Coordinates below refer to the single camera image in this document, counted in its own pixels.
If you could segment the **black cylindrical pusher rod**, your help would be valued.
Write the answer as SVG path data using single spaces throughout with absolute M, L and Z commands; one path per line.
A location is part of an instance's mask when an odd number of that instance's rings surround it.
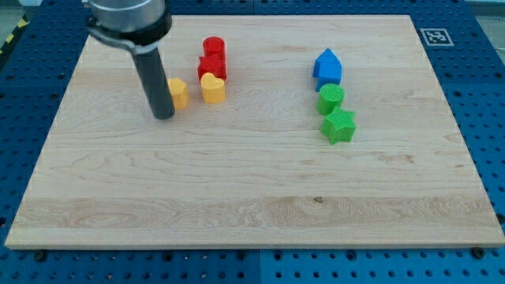
M 156 47 L 143 54 L 133 54 L 132 58 L 154 118 L 171 118 L 175 108 L 159 49 Z

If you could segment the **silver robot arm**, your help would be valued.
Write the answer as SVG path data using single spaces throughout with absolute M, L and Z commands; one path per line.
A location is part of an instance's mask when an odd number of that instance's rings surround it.
M 92 15 L 85 23 L 97 41 L 128 51 L 154 118 L 175 113 L 159 41 L 172 26 L 167 0 L 88 0 Z

